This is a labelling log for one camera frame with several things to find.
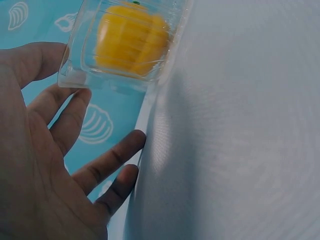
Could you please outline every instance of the white surface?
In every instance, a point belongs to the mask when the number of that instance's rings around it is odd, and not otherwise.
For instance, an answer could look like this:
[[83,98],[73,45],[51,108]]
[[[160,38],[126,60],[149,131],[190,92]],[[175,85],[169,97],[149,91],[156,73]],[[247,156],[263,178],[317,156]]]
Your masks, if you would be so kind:
[[319,59],[318,1],[197,1],[125,239],[320,239]]

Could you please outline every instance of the palm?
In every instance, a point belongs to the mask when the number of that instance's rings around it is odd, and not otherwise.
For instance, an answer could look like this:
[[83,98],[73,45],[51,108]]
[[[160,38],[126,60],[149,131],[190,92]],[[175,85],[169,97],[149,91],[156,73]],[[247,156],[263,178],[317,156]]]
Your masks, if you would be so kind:
[[[35,69],[32,64],[37,61],[36,56],[35,60],[24,55],[37,48],[42,50],[39,57],[42,62]],[[1,88],[4,94],[0,96],[2,102],[8,102],[0,108],[0,154],[3,156],[0,176],[4,178],[0,190],[7,193],[0,197],[0,205],[10,203],[8,209],[0,212],[5,217],[5,222],[0,219],[0,226],[7,226],[5,230],[0,228],[3,236],[106,239],[106,223],[129,195],[137,177],[137,168],[128,165],[101,198],[94,203],[87,198],[94,187],[143,147],[145,136],[139,131],[129,134],[72,176],[65,169],[64,156],[80,133],[91,97],[89,90],[53,85],[25,106],[20,88],[33,79],[54,73],[63,50],[62,44],[40,43],[0,52],[0,74],[4,73],[0,79],[6,87]],[[46,67],[48,57],[53,62],[51,69]],[[61,105],[72,94],[67,107],[48,129]],[[30,223],[21,224],[24,220]]]

